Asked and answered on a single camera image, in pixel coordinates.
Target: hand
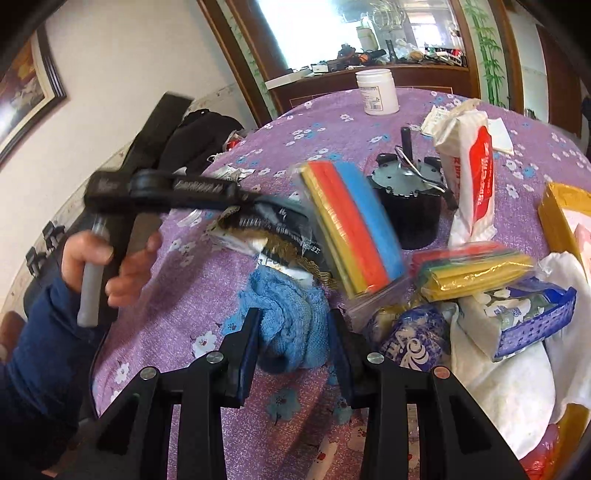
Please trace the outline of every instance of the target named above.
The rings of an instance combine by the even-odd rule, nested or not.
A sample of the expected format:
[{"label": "hand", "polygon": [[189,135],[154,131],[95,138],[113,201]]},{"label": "hand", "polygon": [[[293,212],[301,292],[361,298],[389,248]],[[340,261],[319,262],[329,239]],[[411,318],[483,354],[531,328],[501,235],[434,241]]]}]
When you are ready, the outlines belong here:
[{"label": "hand", "polygon": [[[119,268],[119,276],[111,278],[105,286],[111,307],[126,307],[135,303],[151,278],[150,269],[156,262],[156,254],[162,246],[160,232],[153,233],[146,247],[125,257]],[[64,247],[61,261],[61,277],[75,292],[82,290],[82,275],[87,262],[107,265],[113,258],[113,247],[91,231],[71,236]]]}]

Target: purple tablecloth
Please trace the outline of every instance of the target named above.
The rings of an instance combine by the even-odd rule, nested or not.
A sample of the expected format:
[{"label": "purple tablecloth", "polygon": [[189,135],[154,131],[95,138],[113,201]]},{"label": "purple tablecloth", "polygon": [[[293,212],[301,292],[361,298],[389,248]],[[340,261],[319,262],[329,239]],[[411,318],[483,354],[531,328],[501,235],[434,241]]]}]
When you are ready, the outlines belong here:
[{"label": "purple tablecloth", "polygon": [[[400,111],[382,117],[363,112],[357,90],[307,102],[249,136],[208,171],[226,164],[253,168],[254,174],[242,181],[244,188],[289,196],[296,190],[289,176],[294,164],[346,160],[370,173],[376,156],[400,143],[404,125],[415,130],[415,157],[434,155],[432,140],[417,131],[418,125],[433,105],[452,107],[464,99],[415,89],[398,89],[398,97]],[[548,246],[536,208],[545,182],[591,190],[591,164],[558,130],[488,104],[479,108],[504,120],[515,146],[512,157],[495,153],[495,240],[542,258]],[[105,342],[93,385],[100,413],[142,367],[162,372],[186,367],[219,346],[220,325],[236,310],[236,294],[255,268],[254,259],[214,247],[204,237],[213,212],[178,226],[186,215],[173,212],[165,220],[154,278],[139,303],[121,312]],[[443,214],[438,244],[449,235],[451,217]],[[178,415],[174,418],[171,441],[178,426]],[[222,423],[229,479],[350,480],[359,475],[366,418],[340,397],[329,366],[277,376],[257,370],[246,406],[224,410]],[[416,475],[415,444],[410,454]],[[171,449],[169,473],[175,465]]]}]

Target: round table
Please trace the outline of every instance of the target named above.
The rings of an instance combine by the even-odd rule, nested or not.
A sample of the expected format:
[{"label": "round table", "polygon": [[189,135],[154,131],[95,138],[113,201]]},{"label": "round table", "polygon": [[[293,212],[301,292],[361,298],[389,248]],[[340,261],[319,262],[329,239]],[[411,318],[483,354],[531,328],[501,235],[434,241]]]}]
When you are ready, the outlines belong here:
[{"label": "round table", "polygon": [[[289,196],[296,192],[293,165],[345,160],[369,174],[379,153],[401,143],[400,128],[406,125],[414,131],[415,158],[435,155],[432,139],[418,126],[433,105],[451,108],[465,99],[417,89],[398,89],[398,98],[400,111],[387,116],[366,115],[357,90],[306,102],[218,157],[206,174],[227,164],[251,168],[255,172],[242,181],[244,188]],[[591,190],[591,164],[546,124],[488,104],[479,109],[504,120],[515,147],[511,157],[494,153],[495,240],[540,259],[549,253],[537,215],[545,183]],[[103,346],[93,384],[100,413],[142,367],[183,368],[215,350],[222,341],[220,326],[236,310],[237,293],[256,266],[255,259],[220,249],[204,235],[217,214],[203,212],[180,226],[186,215],[171,212],[164,221],[154,278],[138,304],[121,311]],[[446,243],[451,218],[445,210],[434,245]],[[173,420],[174,441],[178,411]],[[358,478],[366,416],[347,406],[330,365],[275,376],[258,369],[245,407],[223,409],[222,424],[229,479]],[[412,478],[418,478],[415,447],[410,446]],[[171,449],[169,476],[175,468]]]}]

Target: dark blue sweater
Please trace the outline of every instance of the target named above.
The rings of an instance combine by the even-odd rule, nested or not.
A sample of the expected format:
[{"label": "dark blue sweater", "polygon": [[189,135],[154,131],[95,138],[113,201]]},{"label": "dark blue sweater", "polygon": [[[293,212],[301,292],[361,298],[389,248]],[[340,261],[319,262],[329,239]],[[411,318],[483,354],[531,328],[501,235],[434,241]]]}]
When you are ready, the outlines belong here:
[{"label": "dark blue sweater", "polygon": [[48,468],[76,432],[106,332],[78,327],[79,307],[80,295],[58,278],[31,309],[11,361],[0,364],[0,460]]}]

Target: picture frame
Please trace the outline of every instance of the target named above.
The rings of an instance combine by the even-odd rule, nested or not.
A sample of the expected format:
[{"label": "picture frame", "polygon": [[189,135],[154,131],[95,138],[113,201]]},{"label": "picture frame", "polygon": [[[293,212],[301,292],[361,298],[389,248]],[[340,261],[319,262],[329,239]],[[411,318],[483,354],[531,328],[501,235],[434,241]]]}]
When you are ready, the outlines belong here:
[{"label": "picture frame", "polygon": [[42,25],[0,81],[0,168],[14,147],[65,98]]}]

